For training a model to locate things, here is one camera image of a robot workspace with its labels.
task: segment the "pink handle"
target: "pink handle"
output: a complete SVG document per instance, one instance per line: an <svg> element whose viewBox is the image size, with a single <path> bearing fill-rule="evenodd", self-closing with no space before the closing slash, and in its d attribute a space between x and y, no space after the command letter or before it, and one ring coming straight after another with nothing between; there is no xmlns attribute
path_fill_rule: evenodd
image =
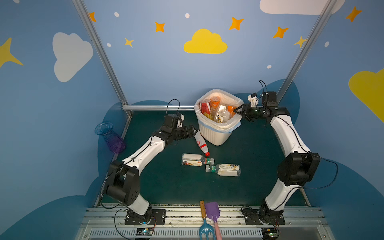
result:
<svg viewBox="0 0 384 240"><path fill-rule="evenodd" d="M220 232L220 229L218 228L218 224L217 222L215 222L215 233L216 233L216 239L217 240L223 240L221 238L221 232Z"/></svg>

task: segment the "metal rail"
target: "metal rail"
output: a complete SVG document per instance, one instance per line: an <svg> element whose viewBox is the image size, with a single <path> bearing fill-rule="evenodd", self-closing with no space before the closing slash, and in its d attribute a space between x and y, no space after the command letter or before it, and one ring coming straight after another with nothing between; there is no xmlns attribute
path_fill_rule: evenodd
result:
<svg viewBox="0 0 384 240"><path fill-rule="evenodd" d="M167 110L167 105L123 105L122 109L124 111L165 111ZM168 111L194 111L193 105L169 105Z"/></svg>
<svg viewBox="0 0 384 240"><path fill-rule="evenodd" d="M91 19L89 18L87 7L84 4L83 0L72 0L74 6L76 7L77 12L79 13L79 16L81 20L83 21L84 27L87 30L89 37L91 38L93 45L100 57L101 62L103 63L103 66L105 68L105 71L107 72L109 79L111 80L111 83L113 87L115 88L115 91L123 105L127 105L127 99L124 96L123 90L120 86L120 83L118 81L118 78L113 71L112 65L107 57L106 52L104 51L104 48L101 44L101 40L99 38L99 35L96 32L95 27L92 24Z"/></svg>
<svg viewBox="0 0 384 240"><path fill-rule="evenodd" d="M287 77L285 78L283 84L281 85L278 93L277 93L277 102L279 103L283 98L285 92L287 91L289 85L292 83L295 78L297 72L299 71L301 65L303 64L305 58L308 56L311 48L316 42L317 38L320 36L321 31L324 26L327 24L329 18L331 17L332 9L337 0L328 0L325 4L323 11L321 12L319 18L317 19L315 25L313 26L310 34L307 37L307 41L304 47L301 49L299 55L297 56L291 70L289 71Z"/></svg>

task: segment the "yellow star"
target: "yellow star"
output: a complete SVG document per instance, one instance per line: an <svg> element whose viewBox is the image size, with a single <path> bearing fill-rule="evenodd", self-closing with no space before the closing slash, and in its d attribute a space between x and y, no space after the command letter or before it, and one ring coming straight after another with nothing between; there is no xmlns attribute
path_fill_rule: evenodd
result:
<svg viewBox="0 0 384 240"><path fill-rule="evenodd" d="M155 23L156 23L156 31L164 32L164 25L165 25L165 23L162 23L162 24L159 24L157 22L155 22Z"/></svg>
<svg viewBox="0 0 384 240"><path fill-rule="evenodd" d="M300 36L300 41L298 41L298 42L295 43L294 45L299 44L299 45L300 45L300 48L301 48L301 46L303 45L303 43L304 43L306 40L307 40L307 39L303 39L303 36Z"/></svg>
<svg viewBox="0 0 384 240"><path fill-rule="evenodd" d="M348 17L346 17L345 19L349 19L351 20L351 22L353 22L353 20L355 20L355 17L361 13L362 11L358 11L356 9L356 7L353 8L352 12L348 15Z"/></svg>
<svg viewBox="0 0 384 240"><path fill-rule="evenodd" d="M238 31L240 31L240 23L243 21L244 19L235 19L235 18L232 18L232 25L231 27L229 28L229 30L231 29L237 29Z"/></svg>
<svg viewBox="0 0 384 240"><path fill-rule="evenodd" d="M89 17L91 18L92 21L94 21L95 23L96 22L96 19L95 19L95 13L89 13Z"/></svg>
<svg viewBox="0 0 384 240"><path fill-rule="evenodd" d="M125 39L127 42L124 44L124 45L129 45L129 46L131 46L132 47L132 42L133 42L133 40L132 41L128 41L128 39Z"/></svg>
<svg viewBox="0 0 384 240"><path fill-rule="evenodd" d="M2 46L0 46L0 68L5 62L14 62L23 65L19 60L12 56L10 52L11 41L12 39L8 38L8 40Z"/></svg>
<svg viewBox="0 0 384 240"><path fill-rule="evenodd" d="M278 29L277 29L277 33L273 36L273 38L283 38L283 37L284 37L284 33L285 33L288 29L289 29L289 28L281 29L280 27L278 27Z"/></svg>

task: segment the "yellow cloud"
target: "yellow cloud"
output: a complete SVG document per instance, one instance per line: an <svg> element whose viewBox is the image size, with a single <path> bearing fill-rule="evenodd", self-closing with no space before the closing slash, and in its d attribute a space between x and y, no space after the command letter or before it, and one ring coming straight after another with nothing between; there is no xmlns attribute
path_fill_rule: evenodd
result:
<svg viewBox="0 0 384 240"><path fill-rule="evenodd" d="M358 72L349 80L349 88L367 107L384 122L384 69L378 73Z"/></svg>
<svg viewBox="0 0 384 240"><path fill-rule="evenodd" d="M217 33L211 33L208 29L197 30L192 40L184 44L187 53L223 53L227 50L226 43L221 41Z"/></svg>

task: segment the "toy shovel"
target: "toy shovel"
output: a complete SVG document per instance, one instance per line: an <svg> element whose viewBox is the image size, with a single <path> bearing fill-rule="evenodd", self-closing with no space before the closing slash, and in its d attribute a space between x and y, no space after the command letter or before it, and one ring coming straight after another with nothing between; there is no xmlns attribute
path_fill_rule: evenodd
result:
<svg viewBox="0 0 384 240"><path fill-rule="evenodd" d="M214 228L211 225L209 225L206 221L207 216L205 214L204 201L200 201L200 209L201 209L201 216L203 217L203 221L204 221L203 225L200 227L200 230L199 230L200 240L202 240L203 233L206 235L207 240L209 240L210 232L212 233L212 235L214 236L214 239L216 240Z"/></svg>
<svg viewBox="0 0 384 240"><path fill-rule="evenodd" d="M220 217L220 210L218 209L217 202L209 202L205 204L205 211L207 217L212 219L215 223L215 231L217 240L222 240L220 229L218 228L217 219Z"/></svg>

